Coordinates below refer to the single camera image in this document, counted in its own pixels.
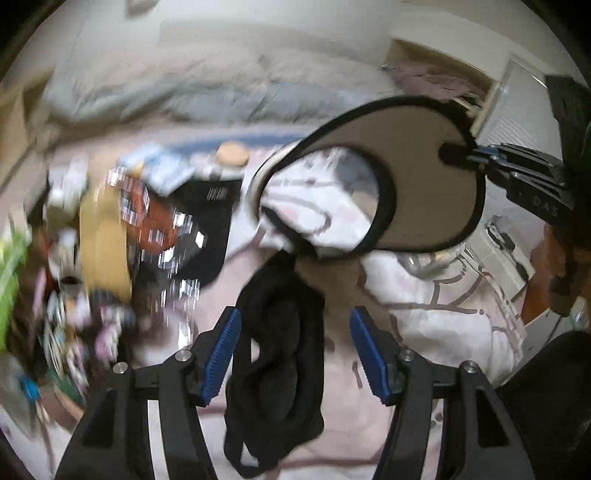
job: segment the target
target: black fabric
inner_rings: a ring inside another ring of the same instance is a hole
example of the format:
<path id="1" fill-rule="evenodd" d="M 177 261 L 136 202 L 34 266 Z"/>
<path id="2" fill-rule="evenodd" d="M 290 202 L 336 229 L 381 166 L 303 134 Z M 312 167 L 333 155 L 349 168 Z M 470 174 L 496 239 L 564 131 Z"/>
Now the black fabric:
<path id="1" fill-rule="evenodd" d="M 591 478 L 591 336 L 559 336 L 497 393 L 537 480 Z"/>
<path id="2" fill-rule="evenodd" d="M 295 261 L 275 254 L 236 302 L 242 332 L 226 387 L 224 453 L 244 478 L 275 468 L 324 429 L 324 297 L 294 272 Z M 241 464 L 243 445 L 258 466 Z"/>
<path id="3" fill-rule="evenodd" d="M 168 197 L 183 213 L 193 216 L 206 235 L 204 247 L 179 269 L 181 280 L 199 280 L 201 288 L 213 282 L 226 259 L 232 208 L 240 199 L 242 180 L 190 180 Z"/>

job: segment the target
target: blue item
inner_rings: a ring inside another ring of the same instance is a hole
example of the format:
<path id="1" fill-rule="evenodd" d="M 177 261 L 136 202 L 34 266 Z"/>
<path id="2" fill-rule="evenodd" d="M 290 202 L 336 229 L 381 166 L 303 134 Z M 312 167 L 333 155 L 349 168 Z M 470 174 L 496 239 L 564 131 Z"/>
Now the blue item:
<path id="1" fill-rule="evenodd" d="M 393 405 L 402 390 L 396 359 L 400 347 L 389 332 L 376 327 L 363 307 L 353 309 L 349 328 L 372 393 L 383 404 Z"/>
<path id="2" fill-rule="evenodd" d="M 209 405 L 219 393 L 241 329 L 240 312 L 233 307 L 226 307 L 216 326 L 195 340 L 191 351 L 197 356 L 198 380 L 190 393 L 195 393 L 198 405 Z"/>
<path id="3" fill-rule="evenodd" d="M 21 378 L 18 379 L 18 383 L 21 386 L 22 393 L 25 395 L 27 401 L 34 405 L 35 402 L 41 396 L 39 394 L 39 389 L 37 388 L 37 384 L 28 376 L 23 375 Z"/>

